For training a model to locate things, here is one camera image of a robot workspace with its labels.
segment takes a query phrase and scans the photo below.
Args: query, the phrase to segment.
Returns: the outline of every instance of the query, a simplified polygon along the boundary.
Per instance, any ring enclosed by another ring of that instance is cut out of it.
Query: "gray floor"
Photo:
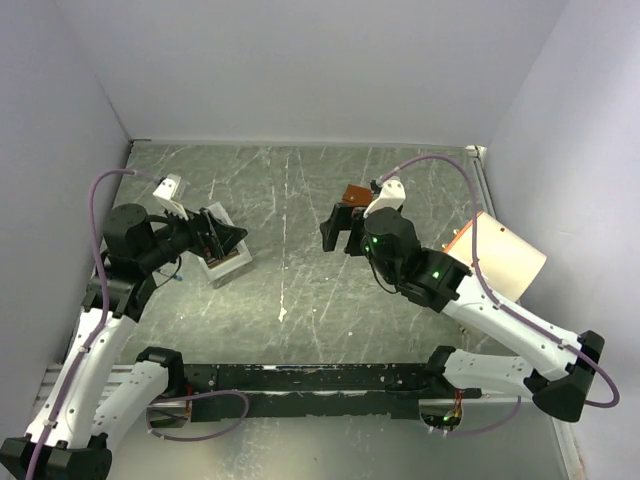
[[[220,201],[249,230],[253,262],[221,285],[208,283],[192,255],[184,281],[169,282],[149,302],[120,363],[148,345],[180,350],[189,363],[421,362],[439,344],[501,350],[482,335],[460,332],[444,315],[384,293],[362,258],[323,253],[318,224],[348,183],[368,182],[418,153],[451,155],[460,148],[165,146],[137,143],[128,166],[175,173],[190,186],[183,197],[197,210]],[[404,214],[424,245],[440,248],[470,218],[466,187],[437,162],[402,175]],[[144,181],[127,177],[116,204],[161,211]],[[287,310],[281,322],[280,309]]]
[[[512,405],[465,409],[478,428]],[[195,424],[184,436],[220,424]],[[148,435],[139,421],[123,440],[109,480],[566,480],[551,420],[532,404],[510,424],[475,438],[429,435],[419,422],[382,416],[252,419],[208,442]]]
[[[461,334],[444,315],[380,290],[363,259],[323,253],[318,224],[347,183],[366,185],[418,153],[462,149],[227,147],[137,144],[129,166],[175,173],[191,183],[184,202],[220,201],[249,230],[252,264],[211,285],[191,255],[183,282],[154,294],[121,363],[148,345],[182,351],[189,363],[420,362],[439,344],[483,353],[505,350],[483,335]],[[404,214],[425,245],[440,247],[470,218],[459,174],[436,163],[402,175]],[[125,178],[117,203],[160,208],[144,181]],[[287,310],[282,322],[281,306]],[[512,405],[468,405],[465,428],[504,417]],[[201,435],[219,424],[172,434]],[[110,479],[407,480],[567,478],[549,417],[524,405],[506,427],[481,437],[442,439],[418,421],[388,417],[251,419],[198,444],[163,442],[139,421],[121,444]]]

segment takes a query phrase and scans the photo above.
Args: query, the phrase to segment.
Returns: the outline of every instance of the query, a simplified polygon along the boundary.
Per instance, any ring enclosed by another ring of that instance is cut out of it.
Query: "white bracket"
[[[397,210],[406,199],[407,195],[400,179],[398,177],[391,177],[382,184],[380,194],[364,211],[364,218],[367,218],[376,210],[381,210],[385,207],[391,207]]]
[[[71,363],[76,355],[80,354],[79,349],[98,325],[101,315],[102,310],[98,308],[82,312],[80,315],[78,331],[60,376],[44,407],[27,428],[27,434],[30,434],[31,438],[40,438],[62,382],[69,373]],[[86,448],[91,438],[93,417],[104,385],[111,373],[111,367],[135,326],[136,323],[129,317],[113,318],[109,313],[107,323],[95,339],[91,351],[84,355],[80,362],[58,414],[56,426],[51,430],[46,445],[55,446],[58,442],[64,441],[67,442],[69,449]]]
[[[169,372],[162,365],[149,361],[136,363],[128,378],[96,411],[91,434],[106,433],[107,447],[115,452],[140,413],[167,389],[168,382]]]
[[[456,350],[447,359],[444,378],[455,388],[480,388],[483,392],[500,392],[531,398],[524,379],[533,367],[522,357],[478,355]]]
[[[475,275],[465,277],[456,292],[460,297],[458,300],[449,302],[442,313],[481,330],[510,350],[518,352],[547,380],[553,381],[566,377],[568,375],[565,370],[567,364],[576,363],[575,354],[494,306],[492,301],[486,297]],[[542,320],[495,290],[493,294],[501,304],[510,307],[549,333],[561,338],[564,343],[572,345],[578,350],[582,348],[576,333]]]
[[[160,182],[158,188],[153,192],[153,196],[168,212],[184,220],[189,220],[187,211],[180,203],[186,187],[187,182],[183,181],[178,175],[170,174]]]

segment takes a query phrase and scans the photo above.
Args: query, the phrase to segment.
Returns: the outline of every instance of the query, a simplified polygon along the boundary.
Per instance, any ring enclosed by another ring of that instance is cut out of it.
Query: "white backdrop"
[[[107,97],[53,2],[3,1],[0,443],[24,435],[45,369],[72,335],[91,274],[89,184],[122,165],[126,150]],[[104,183],[96,195],[100,219],[115,191],[115,182]]]
[[[56,0],[133,138],[487,144],[562,10]]]
[[[548,255],[524,305],[607,342],[622,401],[575,427],[589,480],[638,476],[638,19],[636,0],[569,2],[487,160],[500,219]],[[589,396],[611,398],[600,379]]]

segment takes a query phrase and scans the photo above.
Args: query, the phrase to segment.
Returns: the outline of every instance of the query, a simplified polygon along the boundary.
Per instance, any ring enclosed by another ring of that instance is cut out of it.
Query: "white box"
[[[226,210],[220,205],[220,202],[216,202],[213,205],[207,207],[207,209],[216,217],[220,222],[225,223],[227,225],[233,225],[233,222],[229,218]],[[247,248],[247,244],[242,240],[238,243],[236,247],[238,251],[237,254],[231,254],[227,257],[223,258],[216,262],[215,266],[209,267],[207,263],[202,258],[198,258],[200,265],[202,265],[202,269],[204,270],[207,278],[210,281],[218,280],[219,278],[224,277],[228,273],[237,270],[238,268],[246,265],[251,261],[251,254],[249,253],[249,249]]]

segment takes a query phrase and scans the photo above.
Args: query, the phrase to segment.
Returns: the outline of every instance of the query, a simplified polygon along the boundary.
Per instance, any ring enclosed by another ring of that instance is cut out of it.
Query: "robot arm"
[[[153,272],[189,251],[215,262],[229,255],[247,235],[226,225],[206,208],[197,213],[180,203],[184,184],[177,176],[165,178],[154,196],[165,215],[149,215],[137,204],[113,209],[104,221],[109,315],[87,352],[84,343],[102,314],[102,292],[97,276],[87,286],[79,326],[70,353],[44,407],[27,428],[25,437],[5,440],[0,460],[16,477],[24,478],[34,446],[45,427],[52,427],[39,452],[35,478],[106,478],[112,452],[131,424],[159,396],[184,392],[182,356],[163,348],[148,348],[137,358],[128,381],[98,408],[104,386],[118,354],[140,320],[157,288]],[[152,223],[165,224],[153,230]],[[79,360],[66,391],[63,382]],[[48,420],[59,395],[64,402],[55,422]]]
[[[442,376],[454,388],[529,397],[549,415],[577,421],[594,372],[564,346],[572,345],[597,363],[602,337],[561,329],[494,292],[502,305],[561,338],[563,345],[558,345],[498,308],[465,264],[420,245],[413,223],[401,215],[404,200],[396,177],[381,187],[372,182],[371,190],[349,185],[320,226],[323,249],[334,250],[339,232],[350,231],[345,253],[364,256],[376,278],[382,277],[410,302],[474,326],[521,355],[497,357],[440,347],[436,353]]]

